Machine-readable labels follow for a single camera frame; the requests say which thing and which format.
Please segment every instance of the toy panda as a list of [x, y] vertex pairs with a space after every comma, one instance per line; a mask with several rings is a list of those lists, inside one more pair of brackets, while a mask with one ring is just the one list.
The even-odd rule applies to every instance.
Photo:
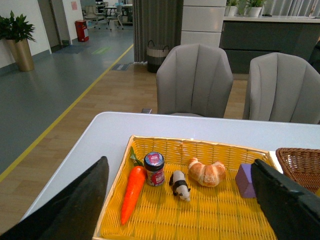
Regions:
[[182, 171], [174, 171], [170, 177], [169, 185], [172, 186], [173, 195], [187, 202], [190, 201], [190, 188], [186, 183], [185, 174]]

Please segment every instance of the trash can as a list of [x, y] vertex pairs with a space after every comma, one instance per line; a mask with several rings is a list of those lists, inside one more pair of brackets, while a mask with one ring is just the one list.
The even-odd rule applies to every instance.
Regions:
[[150, 40], [146, 49], [148, 72], [156, 73], [168, 54], [168, 45], [155, 45], [154, 41]]
[[79, 42], [86, 42], [89, 40], [87, 22], [85, 20], [75, 21], [75, 29]]

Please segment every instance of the floor mat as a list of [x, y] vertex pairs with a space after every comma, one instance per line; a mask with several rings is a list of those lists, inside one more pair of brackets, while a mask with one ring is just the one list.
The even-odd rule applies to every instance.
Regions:
[[130, 64], [117, 63], [113, 66], [111, 70], [113, 71], [126, 71], [129, 68]]
[[87, 48], [87, 46], [70, 45], [70, 46], [62, 48], [59, 51], [56, 51], [55, 54], [79, 54], [83, 50], [85, 50], [86, 48]]

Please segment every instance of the carrot leaf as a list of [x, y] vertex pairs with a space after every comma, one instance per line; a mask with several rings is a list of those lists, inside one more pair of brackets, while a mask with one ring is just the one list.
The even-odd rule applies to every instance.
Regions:
[[144, 164], [137, 158], [134, 148], [130, 148], [130, 158], [134, 160], [133, 166], [144, 166]]

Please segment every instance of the potted plant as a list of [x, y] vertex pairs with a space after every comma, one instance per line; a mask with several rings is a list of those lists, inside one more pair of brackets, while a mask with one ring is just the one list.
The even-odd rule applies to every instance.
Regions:
[[239, 2], [240, 0], [227, 0], [224, 15], [228, 17], [234, 16], [238, 10]]
[[266, 0], [246, 0], [245, 8], [247, 9], [248, 16], [257, 18], [265, 2]]
[[22, 14], [15, 18], [11, 11], [10, 17], [0, 16], [0, 40], [6, 39], [15, 62], [23, 72], [35, 68], [28, 43], [28, 40], [35, 42], [32, 37], [34, 30], [34, 25], [29, 24]]

